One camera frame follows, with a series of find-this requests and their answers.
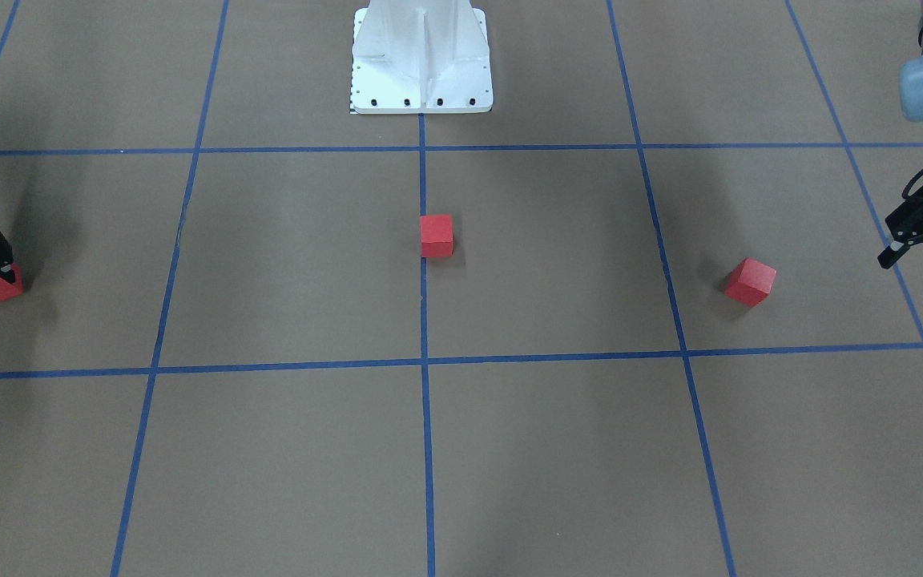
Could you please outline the brown paper table mat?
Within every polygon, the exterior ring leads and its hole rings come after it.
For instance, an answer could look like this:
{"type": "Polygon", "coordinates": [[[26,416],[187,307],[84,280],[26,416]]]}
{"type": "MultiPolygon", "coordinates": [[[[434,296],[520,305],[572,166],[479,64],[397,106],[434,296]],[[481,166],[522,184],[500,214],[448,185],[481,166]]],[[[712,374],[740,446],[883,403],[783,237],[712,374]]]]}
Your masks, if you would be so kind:
{"type": "Polygon", "coordinates": [[[919,2],[479,6],[0,1],[0,576],[923,576],[919,2]]]}

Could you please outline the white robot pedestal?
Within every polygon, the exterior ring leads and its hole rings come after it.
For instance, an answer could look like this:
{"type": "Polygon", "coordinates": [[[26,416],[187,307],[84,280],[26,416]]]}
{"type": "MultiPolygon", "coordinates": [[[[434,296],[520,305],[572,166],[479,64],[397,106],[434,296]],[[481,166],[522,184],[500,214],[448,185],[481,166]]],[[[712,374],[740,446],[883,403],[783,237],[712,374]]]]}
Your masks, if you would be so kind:
{"type": "Polygon", "coordinates": [[[470,1],[370,1],[355,11],[353,25],[351,113],[494,108],[487,17],[470,1]]]}

